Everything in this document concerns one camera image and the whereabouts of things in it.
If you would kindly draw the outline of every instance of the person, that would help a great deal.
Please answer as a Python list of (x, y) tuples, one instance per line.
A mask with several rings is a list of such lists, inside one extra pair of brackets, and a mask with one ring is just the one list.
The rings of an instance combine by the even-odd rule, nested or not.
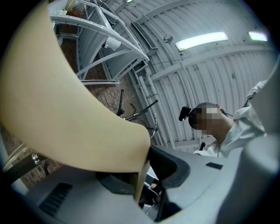
[(243, 108), (239, 109), (233, 116), (228, 114), (218, 105), (212, 103), (201, 103), (187, 114), (189, 124), (202, 134), (215, 138), (211, 145), (205, 150), (197, 150), (194, 153), (227, 157), (231, 150), (243, 148), (253, 138), (265, 135), (265, 130), (259, 120), (250, 100), (264, 86), (266, 81), (259, 82), (247, 95), (247, 101)]

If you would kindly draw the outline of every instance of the vent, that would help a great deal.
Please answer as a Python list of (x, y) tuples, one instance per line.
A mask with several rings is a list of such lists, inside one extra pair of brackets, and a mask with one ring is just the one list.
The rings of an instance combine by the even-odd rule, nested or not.
[(144, 38), (144, 40), (147, 42), (147, 44), (151, 49), (158, 49), (155, 43), (153, 42), (153, 40), (149, 37), (146, 31), (144, 31), (144, 29), (139, 23), (135, 22), (135, 23), (131, 23), (131, 25), (135, 27), (135, 29), (142, 35), (142, 37)]
[(70, 184), (59, 183), (41, 203), (39, 208), (50, 216), (55, 216), (71, 188), (72, 185)]

